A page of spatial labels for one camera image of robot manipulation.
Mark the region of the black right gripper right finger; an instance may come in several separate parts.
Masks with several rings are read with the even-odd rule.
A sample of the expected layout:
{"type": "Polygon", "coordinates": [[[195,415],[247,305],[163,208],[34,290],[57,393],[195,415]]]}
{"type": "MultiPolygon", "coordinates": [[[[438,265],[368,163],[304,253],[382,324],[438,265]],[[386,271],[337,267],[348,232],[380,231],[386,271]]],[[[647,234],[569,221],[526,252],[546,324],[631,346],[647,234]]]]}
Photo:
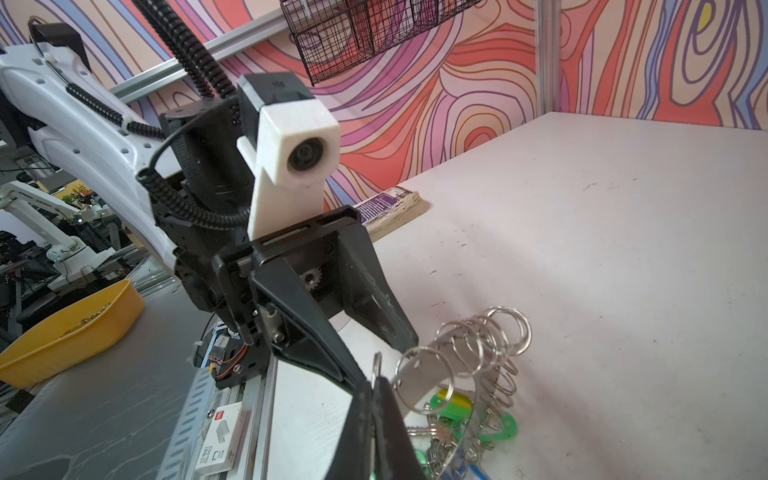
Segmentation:
{"type": "Polygon", "coordinates": [[[374,473],[378,480],[424,480],[390,381],[378,377],[373,388],[374,473]]]}

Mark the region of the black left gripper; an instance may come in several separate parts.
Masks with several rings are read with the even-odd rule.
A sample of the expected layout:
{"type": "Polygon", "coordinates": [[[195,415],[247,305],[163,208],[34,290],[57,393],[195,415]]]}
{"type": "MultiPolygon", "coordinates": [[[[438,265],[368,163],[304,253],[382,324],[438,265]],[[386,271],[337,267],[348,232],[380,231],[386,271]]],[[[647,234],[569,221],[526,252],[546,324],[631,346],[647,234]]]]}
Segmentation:
{"type": "Polygon", "coordinates": [[[401,353],[419,342],[352,207],[223,250],[212,266],[244,360],[276,356],[354,390],[364,376],[334,315],[346,313],[401,353]]]}

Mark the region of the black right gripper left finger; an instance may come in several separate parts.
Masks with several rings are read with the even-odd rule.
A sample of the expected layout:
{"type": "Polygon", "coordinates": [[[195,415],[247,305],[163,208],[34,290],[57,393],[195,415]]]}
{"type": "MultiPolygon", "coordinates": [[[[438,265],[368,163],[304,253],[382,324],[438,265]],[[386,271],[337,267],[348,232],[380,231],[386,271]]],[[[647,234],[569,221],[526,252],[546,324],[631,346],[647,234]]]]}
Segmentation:
{"type": "Polygon", "coordinates": [[[368,480],[372,474],[372,388],[364,381],[352,401],[326,480],[368,480]]]}

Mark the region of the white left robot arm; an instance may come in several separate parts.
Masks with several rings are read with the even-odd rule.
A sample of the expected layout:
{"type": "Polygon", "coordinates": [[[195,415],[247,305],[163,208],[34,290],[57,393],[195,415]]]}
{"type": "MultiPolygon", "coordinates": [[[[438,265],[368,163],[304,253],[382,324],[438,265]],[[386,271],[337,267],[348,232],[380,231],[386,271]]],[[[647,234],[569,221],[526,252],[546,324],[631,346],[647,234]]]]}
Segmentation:
{"type": "Polygon", "coordinates": [[[295,74],[232,81],[167,2],[137,9],[192,77],[198,103],[146,124],[68,45],[32,39],[1,52],[3,116],[26,120],[34,150],[103,197],[194,304],[238,334],[212,364],[218,388],[278,358],[352,391],[363,375],[334,315],[399,352],[418,337],[359,211],[322,207],[340,124],[295,74]]]}

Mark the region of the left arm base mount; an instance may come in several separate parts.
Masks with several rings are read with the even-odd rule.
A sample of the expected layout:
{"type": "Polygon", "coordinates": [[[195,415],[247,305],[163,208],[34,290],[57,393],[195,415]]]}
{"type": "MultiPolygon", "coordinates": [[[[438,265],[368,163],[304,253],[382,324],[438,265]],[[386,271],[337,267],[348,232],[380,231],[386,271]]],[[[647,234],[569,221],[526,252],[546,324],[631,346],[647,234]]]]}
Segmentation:
{"type": "Polygon", "coordinates": [[[195,343],[191,361],[213,380],[218,390],[224,390],[263,375],[270,359],[270,349],[261,340],[247,345],[239,334],[213,317],[195,343]]]}

